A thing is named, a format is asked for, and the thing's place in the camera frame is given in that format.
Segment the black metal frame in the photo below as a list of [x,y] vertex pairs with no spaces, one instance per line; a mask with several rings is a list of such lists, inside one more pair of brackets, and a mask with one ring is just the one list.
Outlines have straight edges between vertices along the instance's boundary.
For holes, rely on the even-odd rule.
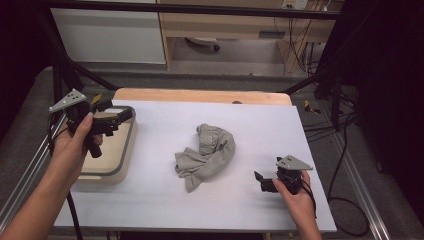
[[59,65],[59,70],[65,73],[63,81],[69,89],[76,88],[82,90],[84,84],[81,82],[78,73],[99,84],[103,88],[116,91],[116,86],[103,78],[92,73],[79,63],[70,58],[65,50],[61,36],[57,30],[56,23],[49,20],[47,15],[50,9],[72,9],[72,10],[94,10],[112,12],[137,12],[137,13],[166,13],[182,15],[217,15],[217,16],[243,16],[246,18],[283,18],[283,19],[306,19],[336,21],[345,18],[341,12],[324,12],[315,10],[290,10],[290,9],[267,9],[251,7],[234,7],[218,5],[187,5],[187,4],[156,4],[141,2],[113,2],[113,1],[86,1],[86,0],[35,0],[32,3],[32,10],[45,32],[53,57]]

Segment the light wooden desk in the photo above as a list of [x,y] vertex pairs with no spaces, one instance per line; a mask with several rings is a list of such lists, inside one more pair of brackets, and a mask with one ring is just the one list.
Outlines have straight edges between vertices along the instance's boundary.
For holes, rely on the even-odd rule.
[[[324,11],[329,0],[156,0],[162,4],[218,5],[267,9]],[[162,33],[170,38],[265,39],[278,44],[285,71],[298,69],[301,54],[308,43],[325,43],[334,21],[246,18],[217,15],[159,15]]]

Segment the white cabinet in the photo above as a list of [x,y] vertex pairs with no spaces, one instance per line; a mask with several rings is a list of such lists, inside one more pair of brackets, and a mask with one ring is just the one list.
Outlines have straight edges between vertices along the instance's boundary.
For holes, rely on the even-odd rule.
[[157,13],[52,9],[67,54],[78,62],[166,62]]

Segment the person's right hand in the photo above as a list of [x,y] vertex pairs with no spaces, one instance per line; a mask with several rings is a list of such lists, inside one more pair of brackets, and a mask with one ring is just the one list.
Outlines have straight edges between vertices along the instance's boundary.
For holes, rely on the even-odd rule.
[[291,194],[286,186],[277,178],[272,180],[277,191],[286,203],[289,214],[300,232],[311,232],[317,230],[313,202],[310,196],[304,191]]

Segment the office chair base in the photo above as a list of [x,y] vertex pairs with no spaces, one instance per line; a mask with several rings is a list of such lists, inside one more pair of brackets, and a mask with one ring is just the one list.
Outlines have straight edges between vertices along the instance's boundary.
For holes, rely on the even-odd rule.
[[218,45],[218,41],[216,38],[187,37],[187,40],[198,45],[212,47],[215,52],[218,52],[220,50],[220,46]]

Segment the wooden table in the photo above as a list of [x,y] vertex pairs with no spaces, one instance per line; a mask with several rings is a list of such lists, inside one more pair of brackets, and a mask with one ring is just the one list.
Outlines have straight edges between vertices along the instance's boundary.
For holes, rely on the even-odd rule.
[[262,104],[291,106],[287,94],[259,91],[215,91],[154,88],[121,88],[115,92],[114,100],[128,101],[172,101],[233,104]]

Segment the person's left hand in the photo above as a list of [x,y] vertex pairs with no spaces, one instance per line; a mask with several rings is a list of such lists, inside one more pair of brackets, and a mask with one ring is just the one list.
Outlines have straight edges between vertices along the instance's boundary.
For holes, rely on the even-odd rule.
[[64,132],[57,137],[49,165],[54,183],[70,188],[78,179],[87,154],[84,141],[89,135],[93,120],[94,115],[89,112],[74,134]]

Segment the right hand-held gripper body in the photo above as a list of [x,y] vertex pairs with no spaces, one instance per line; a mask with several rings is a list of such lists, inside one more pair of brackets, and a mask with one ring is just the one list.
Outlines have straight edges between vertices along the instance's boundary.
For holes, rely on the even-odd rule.
[[286,186],[291,194],[296,195],[303,186],[301,171],[309,171],[313,167],[292,155],[277,157],[276,160],[278,179]]

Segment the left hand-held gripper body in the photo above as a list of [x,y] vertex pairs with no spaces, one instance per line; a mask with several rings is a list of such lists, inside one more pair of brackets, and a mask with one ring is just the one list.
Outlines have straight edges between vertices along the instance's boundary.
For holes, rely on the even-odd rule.
[[[74,134],[79,124],[84,117],[91,112],[97,113],[94,105],[88,101],[86,95],[82,94],[76,89],[72,89],[61,100],[49,108],[50,113],[55,113],[63,110],[67,117],[68,130]],[[112,136],[113,132],[118,129],[118,124],[115,122],[116,116],[112,117],[94,117],[89,135],[85,138],[84,144],[89,150],[93,158],[99,158],[102,155],[100,146],[95,143],[94,137],[96,135],[105,134]]]

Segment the grey cloth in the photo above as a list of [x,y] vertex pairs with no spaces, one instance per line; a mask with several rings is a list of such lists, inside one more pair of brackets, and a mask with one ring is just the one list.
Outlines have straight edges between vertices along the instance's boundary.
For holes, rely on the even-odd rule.
[[183,152],[175,154],[175,171],[184,179],[188,193],[221,172],[230,163],[236,151],[235,139],[227,130],[201,124],[196,131],[199,137],[198,150],[186,147]]

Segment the beige tray with grey rim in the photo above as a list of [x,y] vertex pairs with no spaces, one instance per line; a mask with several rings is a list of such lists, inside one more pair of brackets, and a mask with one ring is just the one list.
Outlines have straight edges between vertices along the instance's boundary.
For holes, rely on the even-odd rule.
[[102,155],[99,158],[87,154],[79,182],[118,184],[126,177],[138,131],[135,110],[129,106],[115,106],[94,115],[96,118],[112,117],[127,108],[132,110],[133,117],[119,124],[113,136],[103,135],[103,144],[100,145]]

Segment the white table mat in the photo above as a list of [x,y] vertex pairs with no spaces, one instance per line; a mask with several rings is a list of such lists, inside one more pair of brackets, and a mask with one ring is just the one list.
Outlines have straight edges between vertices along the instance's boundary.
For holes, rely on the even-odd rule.
[[[122,230],[282,232],[294,229],[271,178],[277,157],[314,162],[293,106],[133,101],[138,125],[125,179],[116,185],[78,182],[72,188],[81,226]],[[197,149],[202,124],[233,134],[229,165],[187,192],[175,153]]]

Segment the aluminium rail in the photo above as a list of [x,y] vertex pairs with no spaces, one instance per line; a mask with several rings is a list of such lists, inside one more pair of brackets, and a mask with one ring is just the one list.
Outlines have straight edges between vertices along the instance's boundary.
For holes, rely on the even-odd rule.
[[336,170],[330,181],[330,186],[327,192],[327,199],[334,201],[336,196],[333,194],[334,185],[337,179],[338,172],[341,167],[345,169],[347,177],[350,181],[351,188],[357,198],[357,205],[362,212],[362,215],[368,221],[368,229],[373,234],[375,240],[390,240],[391,236],[387,227],[376,207],[376,204],[361,177],[356,165],[353,162],[349,151],[347,150],[347,135],[342,132],[336,132],[333,136],[334,143],[340,153],[337,162]]
[[31,159],[29,165],[18,181],[17,185],[13,189],[8,200],[4,206],[0,209],[0,234],[5,230],[7,225],[11,222],[21,205],[23,204],[26,196],[35,179],[40,175],[41,168],[46,162],[46,159],[50,155],[49,143],[51,136],[46,135],[37,152]]

